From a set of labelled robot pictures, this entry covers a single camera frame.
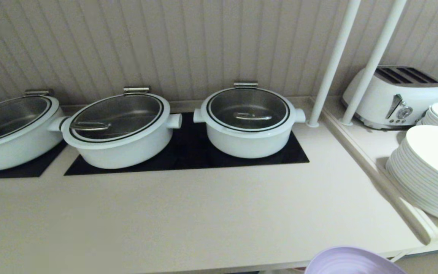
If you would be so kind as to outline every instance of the black induction hob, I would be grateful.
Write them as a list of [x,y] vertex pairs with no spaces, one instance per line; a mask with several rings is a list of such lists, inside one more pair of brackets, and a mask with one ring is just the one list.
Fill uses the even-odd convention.
[[57,158],[67,145],[62,141],[45,154],[22,165],[0,170],[0,178],[32,178],[40,177],[47,167]]
[[183,113],[182,115],[183,122],[181,129],[174,130],[170,143],[155,157],[127,168],[101,169],[89,165],[82,156],[78,156],[65,175],[90,175],[309,162],[309,159],[298,143],[293,132],[290,132],[290,138],[285,147],[271,156],[258,159],[237,158],[220,151],[212,145],[207,138],[205,123],[194,123],[193,113]]

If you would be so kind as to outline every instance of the pot handle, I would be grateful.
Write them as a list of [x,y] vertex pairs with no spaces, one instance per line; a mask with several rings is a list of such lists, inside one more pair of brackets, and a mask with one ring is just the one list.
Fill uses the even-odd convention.
[[70,116],[57,117],[53,121],[50,122],[50,125],[47,127],[49,131],[62,131],[62,125],[70,118]]
[[194,123],[204,123],[205,120],[200,113],[200,108],[194,110]]
[[295,123],[305,123],[305,112],[301,108],[295,109]]
[[170,114],[167,119],[167,128],[179,129],[182,126],[182,114]]

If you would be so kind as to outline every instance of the pot lid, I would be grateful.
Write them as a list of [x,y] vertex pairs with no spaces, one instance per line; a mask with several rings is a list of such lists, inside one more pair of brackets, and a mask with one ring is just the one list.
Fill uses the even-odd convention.
[[144,92],[133,92],[87,106],[71,121],[70,131],[84,142],[109,142],[145,130],[162,114],[162,101]]
[[281,97],[250,86],[219,92],[209,100],[207,112],[222,126],[248,132],[278,127],[290,114]]
[[0,139],[33,124],[50,109],[52,101],[42,96],[20,97],[0,103]]

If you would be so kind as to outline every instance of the toaster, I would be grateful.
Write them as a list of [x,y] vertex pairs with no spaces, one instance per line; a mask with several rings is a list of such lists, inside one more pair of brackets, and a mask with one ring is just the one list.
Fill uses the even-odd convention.
[[[349,106],[362,69],[342,96]],[[374,129],[402,129],[415,125],[425,111],[438,102],[438,80],[407,66],[378,66],[355,116]]]

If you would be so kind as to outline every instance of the white casserole pot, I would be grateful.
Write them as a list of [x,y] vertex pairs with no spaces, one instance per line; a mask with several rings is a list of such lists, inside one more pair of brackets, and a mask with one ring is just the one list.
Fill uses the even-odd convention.
[[65,141],[99,168],[124,168],[152,158],[180,128],[182,116],[171,115],[167,100],[148,90],[125,88],[123,95],[81,109],[61,125]]
[[240,158],[262,158],[281,150],[294,123],[305,114],[280,94],[235,83],[210,95],[194,111],[194,122],[207,124],[207,136],[220,151]]
[[0,102],[0,170],[37,158],[62,140],[49,125],[63,117],[50,91],[26,91],[20,98]]

